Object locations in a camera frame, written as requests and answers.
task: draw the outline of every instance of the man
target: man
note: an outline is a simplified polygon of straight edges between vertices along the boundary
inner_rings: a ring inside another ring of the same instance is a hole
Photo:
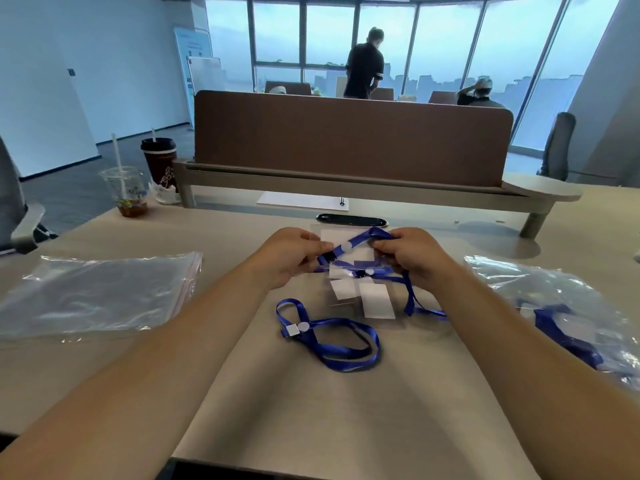
[[[369,31],[366,43],[359,43],[349,52],[347,59],[347,86],[344,97],[369,99],[373,89],[382,80],[385,58],[378,48],[385,33],[376,27]]]
[[[477,82],[473,86],[461,89],[458,92],[458,105],[459,106],[485,106],[485,107],[501,107],[502,104],[489,99],[489,94],[493,87],[493,81],[490,77],[479,77]]]

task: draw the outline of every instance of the gray office chair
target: gray office chair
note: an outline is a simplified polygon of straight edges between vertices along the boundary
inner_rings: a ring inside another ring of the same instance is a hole
[[[549,133],[538,175],[566,181],[569,176],[569,143],[574,129],[575,116],[570,112],[559,112]]]
[[[0,253],[27,254],[39,242],[57,237],[40,224],[43,215],[41,204],[25,203],[18,172],[0,137]]]

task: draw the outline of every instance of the beige desk surface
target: beige desk surface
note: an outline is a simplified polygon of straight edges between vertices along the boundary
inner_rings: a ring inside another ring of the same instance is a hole
[[[562,268],[585,279],[640,322],[640,191],[584,188],[558,203],[537,242],[518,238],[525,215],[352,200],[351,212],[432,231],[453,256],[483,254]],[[112,210],[46,243],[77,258],[204,252],[198,289],[283,226],[308,228],[313,210],[257,207],[259,193],[209,191],[209,206],[154,207],[125,219]],[[0,262],[0,296],[38,261]],[[484,378],[451,327],[413,317],[376,323],[384,355],[375,369],[329,371],[279,333],[274,307],[299,298],[329,313],[324,276],[294,279],[268,296],[215,380],[175,456],[237,468],[335,480],[535,479]],[[397,305],[404,302],[394,289]],[[20,433],[133,339],[0,349],[0,431]]]

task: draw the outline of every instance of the hair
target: hair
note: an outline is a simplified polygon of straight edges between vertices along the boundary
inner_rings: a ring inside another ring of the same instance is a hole
[[[476,96],[484,98],[491,93],[491,88],[476,89]]]
[[[370,42],[377,42],[377,41],[382,42],[382,40],[384,39],[385,39],[385,33],[382,31],[382,29],[379,29],[377,27],[373,27],[369,31],[369,36],[367,37],[367,40]]]

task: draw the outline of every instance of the ziplock bag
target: ziplock bag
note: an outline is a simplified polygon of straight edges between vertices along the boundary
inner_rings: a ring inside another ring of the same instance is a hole
[[[536,320],[536,325],[541,319],[552,319],[583,352],[591,346],[588,359],[592,367],[640,390],[640,333],[594,288],[561,271],[482,256],[466,256],[465,260],[482,281],[525,318]]]
[[[0,340],[78,338],[161,325],[193,294],[202,254],[108,261],[41,258],[0,303]]]

